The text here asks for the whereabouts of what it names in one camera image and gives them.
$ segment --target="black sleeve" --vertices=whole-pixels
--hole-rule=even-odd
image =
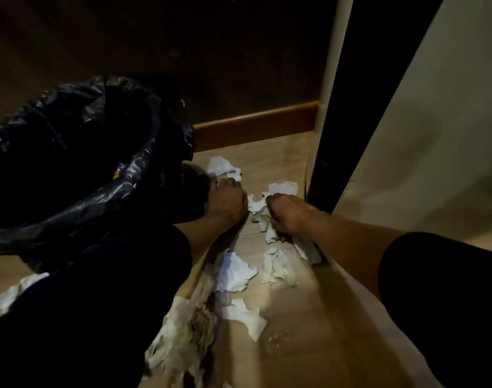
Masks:
[[[386,250],[378,286],[389,315],[445,387],[492,382],[492,252],[406,234]]]
[[[84,251],[0,317],[1,386],[22,377],[39,386],[136,387],[190,270],[189,243],[174,226],[130,229]]]

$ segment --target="light wood floor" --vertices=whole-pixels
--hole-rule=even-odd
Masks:
[[[312,132],[277,137],[197,153],[194,163],[206,168],[212,156],[224,156],[242,169],[243,187],[260,198],[272,182],[295,181],[303,191]],[[246,327],[221,321],[211,348],[214,357],[209,386],[249,387],[406,387],[436,386],[424,359],[392,323],[384,307],[341,271],[324,264],[311,268],[288,242],[267,245],[250,218],[238,234],[235,252],[250,266],[262,267],[262,255],[279,247],[287,255],[299,285],[250,280],[233,293],[249,308],[260,307],[268,326],[257,343]],[[190,296],[201,264],[194,267],[179,294]],[[16,257],[0,257],[0,292],[30,271]],[[279,332],[288,339],[278,347],[269,340]],[[154,376],[140,385],[158,385]]]

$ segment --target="hand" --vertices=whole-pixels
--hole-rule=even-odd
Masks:
[[[238,223],[247,213],[247,195],[233,178],[212,181],[208,193],[207,215],[223,221],[223,232]]]
[[[275,193],[266,198],[271,224],[279,233],[295,235],[301,233],[304,223],[312,213],[319,212],[318,208],[293,195]]]

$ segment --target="person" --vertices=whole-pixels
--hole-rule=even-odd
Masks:
[[[310,238],[383,302],[445,386],[492,370],[492,252],[346,220],[296,196],[267,203],[277,231]],[[137,386],[191,266],[246,213],[239,182],[213,182],[202,218],[135,224],[31,286],[0,317],[0,386]]]

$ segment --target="baseboard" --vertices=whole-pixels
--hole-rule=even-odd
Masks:
[[[196,151],[228,147],[314,129],[318,101],[195,124]]]

